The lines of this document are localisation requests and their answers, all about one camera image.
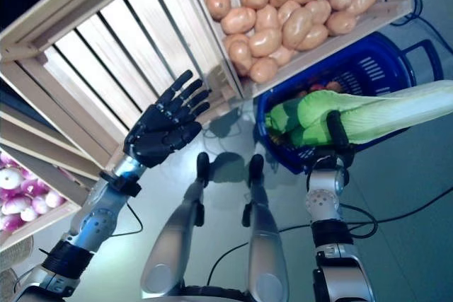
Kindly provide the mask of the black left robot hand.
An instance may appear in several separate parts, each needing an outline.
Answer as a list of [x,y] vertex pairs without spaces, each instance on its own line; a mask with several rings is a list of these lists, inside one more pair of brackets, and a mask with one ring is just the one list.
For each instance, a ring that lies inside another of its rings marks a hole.
[[153,168],[200,133],[197,118],[210,108],[210,92],[202,89],[202,80],[191,81],[192,77],[192,71],[184,71],[144,111],[125,138],[125,154]]

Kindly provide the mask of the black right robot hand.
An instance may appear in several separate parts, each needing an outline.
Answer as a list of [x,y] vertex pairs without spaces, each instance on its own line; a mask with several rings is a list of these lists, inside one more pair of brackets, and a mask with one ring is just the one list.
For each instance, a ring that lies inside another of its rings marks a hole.
[[345,128],[340,119],[340,112],[330,111],[326,118],[331,142],[325,146],[316,146],[312,170],[347,170],[355,157],[355,148],[349,142]]

